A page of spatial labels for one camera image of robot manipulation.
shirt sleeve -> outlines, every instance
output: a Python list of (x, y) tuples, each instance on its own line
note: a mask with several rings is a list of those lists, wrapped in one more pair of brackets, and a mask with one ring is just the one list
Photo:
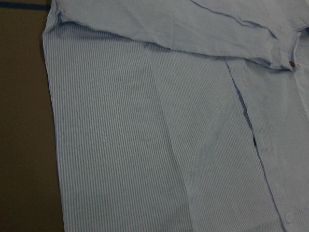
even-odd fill
[(266, 17), (257, 17), (256, 13), (247, 20), (243, 14), (234, 16), (233, 11), (228, 14), (209, 9), (205, 2), (54, 0), (49, 15), (53, 24), (47, 24), (46, 31), (55, 24), (70, 21), (173, 50), (239, 57), (273, 69), (294, 69), (300, 32)]

